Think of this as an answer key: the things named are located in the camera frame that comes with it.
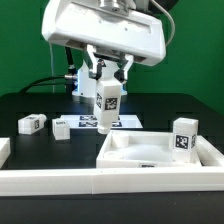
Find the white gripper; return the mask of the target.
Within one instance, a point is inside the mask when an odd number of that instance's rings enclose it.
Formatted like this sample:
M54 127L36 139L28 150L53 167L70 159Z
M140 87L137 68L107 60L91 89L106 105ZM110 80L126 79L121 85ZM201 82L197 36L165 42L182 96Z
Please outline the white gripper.
M135 11L133 2L128 13L122 15L100 7L100 0L50 0L43 16L42 35L54 44L87 47L89 77L95 80L102 76L95 53L116 59L125 54L114 73L121 84L128 81L133 61L154 66L166 55L161 21Z

